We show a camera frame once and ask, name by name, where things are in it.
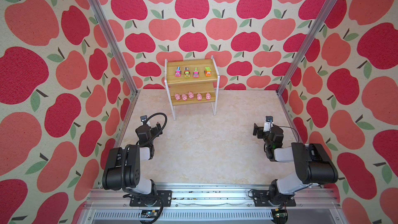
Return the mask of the pink green toy car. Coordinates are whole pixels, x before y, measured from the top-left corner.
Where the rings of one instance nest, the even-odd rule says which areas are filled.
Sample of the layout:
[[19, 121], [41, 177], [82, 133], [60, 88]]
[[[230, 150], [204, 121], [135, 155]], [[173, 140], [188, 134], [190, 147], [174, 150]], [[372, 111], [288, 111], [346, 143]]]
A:
[[176, 68], [175, 76], [176, 76], [176, 77], [181, 77], [181, 67], [180, 67], [180, 66], [178, 66], [178, 67]]

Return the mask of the brown toy block car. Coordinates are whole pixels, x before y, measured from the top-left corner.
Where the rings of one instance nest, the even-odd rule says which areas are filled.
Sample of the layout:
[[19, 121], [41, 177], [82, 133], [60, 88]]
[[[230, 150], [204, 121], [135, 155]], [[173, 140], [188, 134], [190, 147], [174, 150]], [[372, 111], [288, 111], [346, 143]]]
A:
[[189, 67], [184, 67], [184, 72], [183, 72], [184, 78], [190, 78], [191, 77], [191, 72]]

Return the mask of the small pink toy car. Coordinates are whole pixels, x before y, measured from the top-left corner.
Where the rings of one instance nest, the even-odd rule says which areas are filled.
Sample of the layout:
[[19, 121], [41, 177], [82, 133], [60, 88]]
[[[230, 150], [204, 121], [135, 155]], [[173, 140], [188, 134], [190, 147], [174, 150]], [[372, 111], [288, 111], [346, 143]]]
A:
[[199, 69], [197, 67], [193, 70], [193, 78], [199, 78]]

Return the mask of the green orange toy truck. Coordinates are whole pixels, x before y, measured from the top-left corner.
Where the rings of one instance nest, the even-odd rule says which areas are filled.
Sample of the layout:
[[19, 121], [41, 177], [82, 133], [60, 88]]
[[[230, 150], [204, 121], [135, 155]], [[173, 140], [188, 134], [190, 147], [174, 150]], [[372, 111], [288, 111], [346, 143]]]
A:
[[208, 66], [205, 67], [204, 73], [205, 73], [205, 76], [206, 76], [206, 77], [210, 77], [210, 76], [211, 76], [211, 68], [208, 67]]

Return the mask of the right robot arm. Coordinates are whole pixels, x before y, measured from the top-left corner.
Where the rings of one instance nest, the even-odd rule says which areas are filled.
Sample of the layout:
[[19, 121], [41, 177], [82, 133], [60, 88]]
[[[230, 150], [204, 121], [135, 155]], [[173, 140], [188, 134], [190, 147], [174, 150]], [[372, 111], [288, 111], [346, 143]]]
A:
[[271, 122], [263, 127], [254, 124], [253, 135], [263, 139], [265, 154], [271, 162], [294, 163], [294, 172], [272, 181], [266, 195], [269, 204], [279, 206], [302, 189], [337, 182], [338, 171], [322, 145], [292, 143], [283, 148], [284, 132]]

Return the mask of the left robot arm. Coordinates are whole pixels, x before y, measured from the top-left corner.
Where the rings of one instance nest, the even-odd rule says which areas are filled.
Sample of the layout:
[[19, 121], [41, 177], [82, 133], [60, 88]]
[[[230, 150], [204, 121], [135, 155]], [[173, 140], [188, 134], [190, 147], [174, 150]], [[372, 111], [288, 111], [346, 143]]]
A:
[[142, 124], [135, 132], [137, 145], [126, 145], [125, 148], [113, 148], [109, 151], [102, 186], [105, 190], [123, 190], [130, 195], [156, 196], [155, 183], [141, 174], [141, 162], [154, 157], [153, 140], [162, 134], [161, 125], [150, 127]]

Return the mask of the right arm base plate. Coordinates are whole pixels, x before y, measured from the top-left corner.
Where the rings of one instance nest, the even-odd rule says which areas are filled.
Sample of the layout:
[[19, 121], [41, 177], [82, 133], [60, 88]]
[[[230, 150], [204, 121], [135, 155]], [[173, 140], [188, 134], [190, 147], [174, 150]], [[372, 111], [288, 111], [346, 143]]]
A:
[[269, 190], [251, 189], [248, 197], [254, 201], [256, 207], [295, 207], [294, 195], [283, 195]]

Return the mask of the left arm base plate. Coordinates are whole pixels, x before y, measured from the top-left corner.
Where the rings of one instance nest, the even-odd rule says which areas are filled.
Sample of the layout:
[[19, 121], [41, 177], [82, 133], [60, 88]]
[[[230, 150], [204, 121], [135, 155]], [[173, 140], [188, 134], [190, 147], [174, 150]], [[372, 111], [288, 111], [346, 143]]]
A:
[[142, 195], [132, 197], [130, 200], [131, 207], [170, 207], [172, 200], [171, 190], [158, 190], [157, 195]]

